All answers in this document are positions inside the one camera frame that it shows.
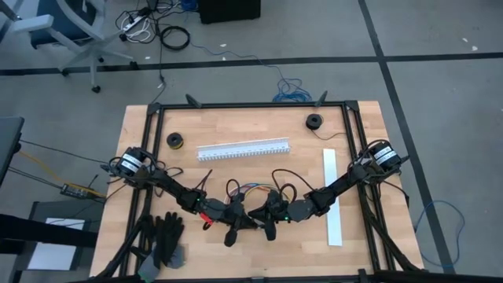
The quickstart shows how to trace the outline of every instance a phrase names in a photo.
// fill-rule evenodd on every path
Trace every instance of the black box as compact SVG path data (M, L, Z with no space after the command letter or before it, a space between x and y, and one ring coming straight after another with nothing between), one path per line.
M201 23L252 20L260 17L260 0L199 0Z

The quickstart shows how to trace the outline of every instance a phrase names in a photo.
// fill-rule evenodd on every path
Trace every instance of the wooden tabletop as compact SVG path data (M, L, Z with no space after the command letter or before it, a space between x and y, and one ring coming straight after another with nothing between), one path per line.
M376 101L360 101L360 111L368 142L378 138L387 139L380 106ZM127 147L140 146L145 124L146 106L128 106L124 116L117 156ZM233 109L183 109L164 113L159 160L168 167L182 167L184 174L175 179L187 187L194 187L210 169L213 173L207 180L207 197L223 200L226 182L235 178L241 184L249 182L273 183L270 173L276 168L286 168L302 175L314 188L324 185L323 149L336 150L337 172L345 173L350 162L346 135L340 134L328 141L316 138L306 129L306 117L317 112L324 123L317 133L329 137L344 132L340 108L233 108ZM352 128L357 137L356 125ZM152 120L149 150L152 150L156 118ZM166 136L172 132L182 135L184 145L177 150L169 149ZM196 147L227 142L244 142L268 138L290 138L290 153L250 156L228 160L199 162ZM278 173L280 184L290 182L299 195L307 188L297 177ZM400 186L398 176L388 179ZM122 184L111 184L108 195ZM422 267L419 248L413 232L406 202L401 192L382 184L381 202L387 229L395 243L410 261ZM105 205L91 275L103 270L123 243L132 188L124 188L110 198ZM266 193L258 190L244 201L247 211L260 207ZM236 244L227 248L223 244L228 227L214 224L203 231L203 219L183 211L173 197L165 193L152 200L152 215L164 215L176 211L183 217L185 231L180 243L185 247L185 265L177 270L163 268L159 278L222 278L222 277L288 277L356 274L365 268L372 273L369 249L365 237L362 212L356 187L340 197L343 246L328 246L326 219L311 217L307 221L277 225L277 239L267 241L262 230L240 230ZM382 245L381 266L385 266ZM134 260L130 260L130 271Z

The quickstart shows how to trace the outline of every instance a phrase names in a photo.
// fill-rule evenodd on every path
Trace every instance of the concrete floor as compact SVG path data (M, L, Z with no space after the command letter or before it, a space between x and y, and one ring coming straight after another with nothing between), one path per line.
M378 0L367 5L386 56L503 51L503 39L498 36L503 24L501 1ZM134 0L109 0L106 30L112 32L114 19L135 6ZM33 17L35 7L33 1L25 1L19 13ZM307 5L300 0L263 0L262 12L257 20L222 24L202 25L197 14L189 14L187 20L185 15L173 15L165 22L186 27L196 44L215 51L252 53L261 58L375 55L358 1L319 0ZM223 43L227 44L225 49L219 46ZM117 40L112 47L132 54L139 64L159 60L159 44ZM54 68L66 55L69 52L61 46L33 50L27 35L8 33L0 43L0 69ZM163 63L221 60L222 56L211 57L191 46L177 53L163 52ZM114 60L106 63L126 64ZM503 59L388 65L433 199L451 202L466 218L456 272L503 276L503 255L499 251L503 229L498 217L503 213L503 175L497 164L503 154ZM301 78L314 99L329 90L329 100L378 100L391 142L406 154L377 63L284 64L280 68L286 77ZM162 103L184 103L184 94L202 102L270 101L279 80L274 70L261 66L168 69L163 74L168 88L160 98ZM115 154L125 106L149 103L157 94L159 80L157 71L101 72L98 82L100 94L90 91L86 73L68 78L0 76L0 116L23 116L26 140L107 160ZM24 150L76 183L87 184L100 174L95 187L101 192L106 189L106 175L96 164L30 145ZM19 156L13 166L43 175ZM402 184L411 196L410 216L416 222L423 204L410 164L403 168ZM0 189L0 212L27 217L33 201L66 199L55 189L7 174ZM437 212L451 258L455 258L459 216L440 205ZM438 262L426 219L417 240L421 251ZM9 276L12 262L12 257L0 255L1 282ZM442 271L429 263L425 266L430 271ZM80 271L58 274L52 281L84 277L85 272ZM35 282L35 278L27 276L23 281Z

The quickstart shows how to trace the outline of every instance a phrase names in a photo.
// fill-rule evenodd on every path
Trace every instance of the tape roll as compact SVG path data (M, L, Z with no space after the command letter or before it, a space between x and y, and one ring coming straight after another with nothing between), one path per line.
M183 138L179 133L171 133L167 136L166 142L170 149L179 149L183 145Z
M323 123L323 117L319 114L310 114L306 119L306 127L310 130L317 130Z

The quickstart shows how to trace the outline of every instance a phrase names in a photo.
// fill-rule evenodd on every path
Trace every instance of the aluminum frame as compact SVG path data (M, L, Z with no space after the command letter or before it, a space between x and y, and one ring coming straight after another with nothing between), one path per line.
M315 107L315 102L251 102L251 103L211 103L211 104L203 104L201 105L200 108L202 109L218 109L218 108L284 108L284 107ZM359 111L358 107L358 102L357 101L325 101L321 105L321 107L341 107L342 110L342 118L344 122L344 127L347 133L347 141L348 145L350 148L351 155L355 158L357 156L357 151L356 151L356 146L354 143L354 135L351 127L351 121L350 121L350 116L349 112L350 110L354 114L354 119L356 122L357 130L358 130L358 136L360 139L360 144L362 145L362 148L367 145L366 137L365 137L365 130L362 124L362 117ZM159 103L155 103L153 105L149 105L147 108L147 116L145 119L145 127L143 130L143 137L141 140L141 147L143 149L147 149L147 146L149 144L149 133L151 131L151 126L152 126L152 119L154 115L157 115L157 125L156 125L156 133L154 137L154 144L153 144L153 150L152 154L154 157L157 157L159 154L159 148L160 148L160 141L161 141L161 132L163 128L163 118L164 118L164 112L167 110L180 110L180 109L196 109L195 106L193 105L161 105ZM146 195L145 195L145 200L144 200L144 207L142 210L142 214L147 214L150 212L150 207L152 203L152 192L153 192L153 187L149 187L146 189ZM373 199L376 200L374 201L374 208L376 210L376 218L381 224L381 226L386 229L386 222L384 219L384 213L382 209L382 205L380 202L380 199L376 197L377 191L376 187L371 187L371 194L373 195ZM133 197L131 199L131 206L130 206L130 212L129 212L129 217L128 217L128 222L127 222L127 231L126 231L126 237L131 231L132 227L135 224L135 219L137 210L138 210L138 201L140 197L140 190L139 189L134 189L133 191ZM361 207L363 205L369 205L367 202L366 198L366 191L365 187L359 185L358 186L358 198L360 200L360 205ZM364 226L365 226L365 234L366 234L366 239L367 239L367 245L369 246L369 255L370 255L370 260L372 264L373 270L381 270L380 267L380 261L379 257L377 255L377 248L376 248L376 241L375 237L373 234L373 228L370 225L369 221L363 217L364 220ZM145 235L142 233L140 234L140 247L144 248L145 247ZM126 276L127 275L127 267L129 266L129 255L130 253L127 253L126 256L123 259L123 262L121 263L120 269L119 269L119 275L120 276ZM395 270L395 263L393 256L389 252L388 248L384 245L384 255L386 258L387 266L388 269L390 270ZM136 268L135 270L138 270L139 265L141 264L140 260L137 260L136 262ZM350 275L335 275L335 276L315 276L315 277L268 277L267 281L288 281L288 282L314 282L314 281L332 281L332 282L351 282L351 281L359 281L361 279L361 271L358 270L360 273L359 275L357 274L350 274ZM172 282L172 281L180 281L180 282L198 282L198 281L214 281L214 282L245 282L245 281L254 281L256 279L263 280L264 278L213 278L213 279L189 279L189 280L159 280L158 282Z

